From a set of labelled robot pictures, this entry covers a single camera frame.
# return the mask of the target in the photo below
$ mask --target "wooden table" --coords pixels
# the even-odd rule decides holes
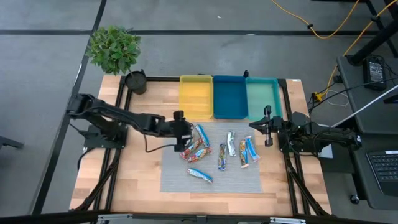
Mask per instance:
[[[99,99],[114,104],[118,92],[120,77],[104,76]],[[179,82],[148,82],[147,92],[133,95],[130,110],[135,113],[152,113],[172,119],[172,113],[178,110]],[[300,80],[287,80],[287,88],[292,112],[299,111],[308,115],[307,104]],[[121,160],[112,202],[112,212],[123,213],[179,213],[208,215],[264,215],[291,216],[289,188],[282,153],[276,134],[274,145],[265,148],[266,137],[255,131],[256,149],[259,160],[260,179],[263,193],[187,193],[160,192],[162,151],[150,154],[144,151],[144,138],[141,133],[129,129],[126,147],[122,150]],[[148,149],[160,146],[162,138],[148,136]],[[100,176],[104,149],[94,149],[87,154],[80,166],[72,195],[70,208],[79,206],[93,190]],[[305,183],[317,202],[327,212],[331,212],[322,169],[314,157],[301,157]],[[300,191],[296,186],[299,211],[302,212]],[[108,186],[104,187],[100,208],[104,208]]]

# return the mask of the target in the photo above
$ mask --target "black desk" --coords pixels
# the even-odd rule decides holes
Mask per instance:
[[[398,58],[385,58],[393,71],[398,71]],[[351,88],[363,84],[363,67],[352,66],[346,57],[338,57],[337,64],[343,79],[344,86]],[[387,82],[387,89],[393,87],[391,81]],[[349,103],[353,112],[361,109],[380,96],[383,92],[367,89],[365,87],[355,88],[347,92]],[[397,94],[392,91],[386,97]],[[372,134],[398,134],[398,105],[385,104],[382,99],[376,101],[355,116],[355,123],[362,133]]]
[[[385,60],[393,71],[398,71],[398,59],[385,58]],[[363,84],[362,66],[352,66],[348,63],[346,57],[338,57],[337,63],[346,88]],[[391,82],[388,82],[387,90],[392,87]],[[380,94],[382,93],[365,87],[359,87],[347,92],[353,112],[359,110]],[[363,146],[352,155],[355,167],[353,178],[359,198],[367,200],[369,206],[375,209],[398,210],[398,197],[381,193],[366,157],[366,153],[369,151],[398,150],[398,141],[396,140],[398,138],[398,117],[396,114],[398,114],[397,104],[386,105],[382,100],[379,100],[357,114],[353,119],[340,125],[340,127],[354,125],[362,133]]]

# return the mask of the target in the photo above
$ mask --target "potted plant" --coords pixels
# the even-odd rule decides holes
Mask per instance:
[[[108,30],[100,27],[90,37],[86,55],[92,58],[92,64],[101,67],[105,73],[117,75],[120,71],[123,74],[128,71],[126,86],[136,94],[143,94],[147,89],[144,71],[130,70],[141,53],[140,41],[141,37],[128,34],[123,27],[110,26]]]

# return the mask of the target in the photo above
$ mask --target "gray carpet floor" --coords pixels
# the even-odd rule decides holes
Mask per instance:
[[[2,0],[0,30],[91,30],[100,0]],[[334,30],[352,3],[278,0],[314,23],[316,30]],[[376,11],[382,1],[374,0]],[[371,17],[360,4],[343,30],[361,30]],[[391,16],[386,13],[387,24]],[[101,26],[135,30],[307,30],[270,1],[108,0]],[[326,86],[335,65],[355,37],[320,40],[312,36],[144,35],[135,66],[151,75],[207,73],[253,77],[299,78],[307,97]],[[23,150],[0,151],[0,216],[25,215],[44,171],[53,139],[71,93],[88,41],[86,35],[0,35],[0,135],[25,143]],[[361,39],[351,52],[367,41]],[[398,46],[398,38],[392,41]],[[391,56],[386,45],[377,54]],[[89,64],[81,93],[98,94],[103,72]],[[342,89],[335,85],[334,90]],[[349,107],[323,104],[313,120],[333,124],[351,113]],[[73,122],[79,128],[85,122]],[[68,209],[83,138],[69,129],[44,206],[44,212]],[[353,182],[343,174],[325,174],[331,209],[344,218],[394,223],[398,212],[372,210],[366,202],[352,205]]]

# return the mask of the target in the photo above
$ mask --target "blue bin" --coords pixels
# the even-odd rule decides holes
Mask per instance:
[[[248,115],[246,82],[242,76],[215,75],[213,99],[216,119],[244,119]]]
[[[259,121],[264,117],[264,108],[271,106],[271,118],[282,117],[280,105],[279,86],[276,78],[251,78],[246,79],[248,94],[248,119]]]

